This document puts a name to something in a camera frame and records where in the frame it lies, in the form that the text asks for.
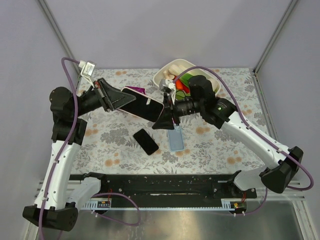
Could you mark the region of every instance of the phone screen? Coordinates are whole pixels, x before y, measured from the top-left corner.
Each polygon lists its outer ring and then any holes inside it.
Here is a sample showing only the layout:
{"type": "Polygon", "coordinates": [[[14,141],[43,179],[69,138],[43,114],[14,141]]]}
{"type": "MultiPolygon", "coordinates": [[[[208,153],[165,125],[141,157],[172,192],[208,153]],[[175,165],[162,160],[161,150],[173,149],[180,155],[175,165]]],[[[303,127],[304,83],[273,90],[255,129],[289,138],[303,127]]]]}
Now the phone screen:
{"type": "Polygon", "coordinates": [[[159,149],[159,146],[144,129],[136,132],[133,137],[148,155],[153,154],[159,149]]]}
{"type": "Polygon", "coordinates": [[[136,100],[124,105],[120,109],[137,117],[155,123],[164,109],[164,105],[161,102],[130,88],[124,87],[121,92],[134,95],[136,100]]]}

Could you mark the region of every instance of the pink phone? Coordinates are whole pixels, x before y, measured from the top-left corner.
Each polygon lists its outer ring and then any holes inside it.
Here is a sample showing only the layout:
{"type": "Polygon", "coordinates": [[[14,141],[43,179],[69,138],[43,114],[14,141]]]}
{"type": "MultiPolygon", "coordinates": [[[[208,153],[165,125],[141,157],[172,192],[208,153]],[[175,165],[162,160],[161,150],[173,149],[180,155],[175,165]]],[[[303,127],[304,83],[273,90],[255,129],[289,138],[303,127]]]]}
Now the pink phone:
{"type": "Polygon", "coordinates": [[[121,92],[134,95],[136,100],[119,109],[134,116],[155,123],[164,109],[164,104],[131,88],[124,87],[121,92]]]}

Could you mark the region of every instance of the floral tablecloth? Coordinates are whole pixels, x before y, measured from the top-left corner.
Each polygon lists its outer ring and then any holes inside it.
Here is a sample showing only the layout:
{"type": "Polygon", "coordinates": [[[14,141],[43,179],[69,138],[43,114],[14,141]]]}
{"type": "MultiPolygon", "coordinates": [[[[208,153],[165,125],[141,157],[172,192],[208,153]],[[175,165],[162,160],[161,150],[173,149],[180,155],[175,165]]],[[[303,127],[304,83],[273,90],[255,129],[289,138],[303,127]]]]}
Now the floral tablecloth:
{"type": "MultiPolygon", "coordinates": [[[[97,69],[93,78],[104,78],[112,86],[145,88],[148,96],[162,102],[162,93],[152,78],[158,69],[97,69]]],[[[218,68],[230,87],[243,114],[267,133],[255,86],[248,68],[218,68]]],[[[82,79],[78,95],[89,88],[82,79]]],[[[220,97],[230,97],[222,87],[220,97]]],[[[231,174],[250,170],[263,162],[237,139],[207,124],[198,115],[181,118],[185,149],[170,152],[167,130],[153,130],[152,122],[122,111],[105,112],[99,108],[82,116],[87,123],[82,147],[73,163],[73,174],[98,172],[105,174],[231,174]],[[148,156],[133,138],[145,129],[159,146],[148,156]]]]}

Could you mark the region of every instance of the light blue phone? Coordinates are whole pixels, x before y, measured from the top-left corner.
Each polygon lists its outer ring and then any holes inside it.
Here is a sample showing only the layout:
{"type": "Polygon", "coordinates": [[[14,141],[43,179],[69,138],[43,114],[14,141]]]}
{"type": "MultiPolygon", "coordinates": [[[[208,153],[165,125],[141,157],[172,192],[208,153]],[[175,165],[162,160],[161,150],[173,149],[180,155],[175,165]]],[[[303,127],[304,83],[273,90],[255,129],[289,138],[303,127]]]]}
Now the light blue phone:
{"type": "Polygon", "coordinates": [[[181,126],[174,125],[174,130],[168,130],[168,138],[171,152],[179,152],[185,149],[181,126]]]}

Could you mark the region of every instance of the gray wall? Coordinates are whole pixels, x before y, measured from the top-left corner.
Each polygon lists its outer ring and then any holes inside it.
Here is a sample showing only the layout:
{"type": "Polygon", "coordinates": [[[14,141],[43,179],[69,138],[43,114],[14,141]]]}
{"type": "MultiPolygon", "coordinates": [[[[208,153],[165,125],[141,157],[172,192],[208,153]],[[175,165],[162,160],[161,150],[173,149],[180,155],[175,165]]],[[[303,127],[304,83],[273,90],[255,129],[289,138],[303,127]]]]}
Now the gray wall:
{"type": "Polygon", "coordinates": [[[290,0],[47,0],[78,59],[160,68],[176,58],[253,68],[290,0]]]}
{"type": "Polygon", "coordinates": [[[50,159],[49,94],[68,82],[64,51],[36,1],[5,0],[0,13],[0,233],[18,240],[23,207],[33,204],[50,159]]]}
{"type": "MultiPolygon", "coordinates": [[[[304,150],[315,186],[306,191],[320,229],[320,1],[300,1],[258,76],[280,140],[304,150]]],[[[304,185],[308,178],[300,170],[304,185]]]]}

